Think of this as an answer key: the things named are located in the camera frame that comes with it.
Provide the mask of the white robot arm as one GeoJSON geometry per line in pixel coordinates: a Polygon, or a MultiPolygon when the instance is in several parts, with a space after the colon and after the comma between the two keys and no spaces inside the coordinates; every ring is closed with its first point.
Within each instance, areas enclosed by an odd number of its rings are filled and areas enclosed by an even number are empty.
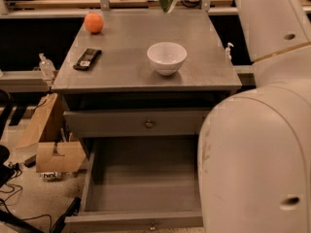
{"type": "Polygon", "coordinates": [[[235,0],[256,86],[199,134],[204,233],[311,233],[311,29],[298,0],[235,0]]]}

